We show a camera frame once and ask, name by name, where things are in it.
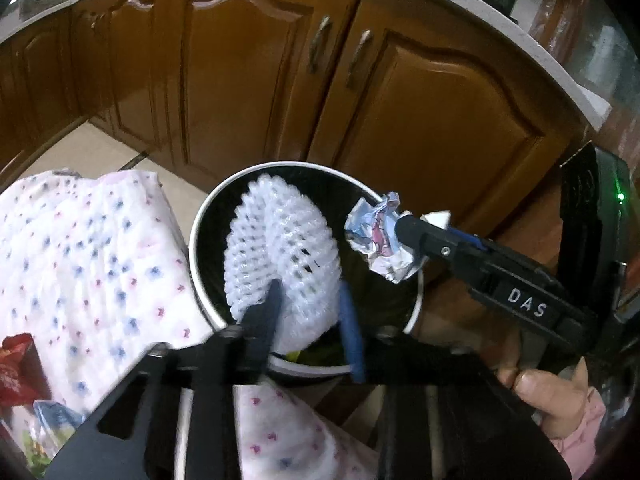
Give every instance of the tile floor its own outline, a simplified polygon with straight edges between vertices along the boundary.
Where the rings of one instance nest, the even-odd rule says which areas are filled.
[[[137,154],[91,123],[83,123],[49,148],[20,177],[69,168],[84,177],[97,178],[118,171]],[[158,173],[162,189],[188,242],[193,220],[207,194],[151,160],[142,160],[135,169]]]

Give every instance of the wooden cabinet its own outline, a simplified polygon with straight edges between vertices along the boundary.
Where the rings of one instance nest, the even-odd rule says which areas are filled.
[[[85,0],[74,7],[76,82],[83,111],[171,168],[164,91],[169,0]]]
[[[168,112],[201,189],[305,156],[356,0],[171,0]]]
[[[69,13],[63,11],[11,39],[20,111],[37,146],[78,117],[68,38]]]
[[[308,160],[487,235],[580,118],[516,46],[443,1],[361,0]]]
[[[21,114],[16,113],[11,50],[8,44],[0,46],[0,190],[15,170],[25,161],[33,141]]]

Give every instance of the crumpled paper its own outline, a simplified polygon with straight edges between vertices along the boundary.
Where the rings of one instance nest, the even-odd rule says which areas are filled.
[[[372,206],[364,198],[358,200],[347,215],[344,231],[352,249],[363,254],[369,269],[393,283],[410,278],[428,258],[415,258],[409,247],[402,245],[396,237],[396,222],[411,214],[398,213],[400,197],[396,192],[383,195],[382,200]],[[451,212],[438,211],[422,215],[422,220],[441,229],[449,226]]]

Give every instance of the red plastic wrapper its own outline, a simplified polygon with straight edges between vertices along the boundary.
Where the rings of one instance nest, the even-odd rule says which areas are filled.
[[[0,408],[49,397],[31,334],[5,338],[0,348]]]

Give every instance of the white foam fruit net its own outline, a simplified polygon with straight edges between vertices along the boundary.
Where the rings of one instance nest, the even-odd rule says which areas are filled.
[[[337,243],[313,202],[278,176],[249,183],[226,238],[224,268],[226,302],[238,321],[264,300],[271,280],[282,280],[279,354],[306,348],[338,321]]]

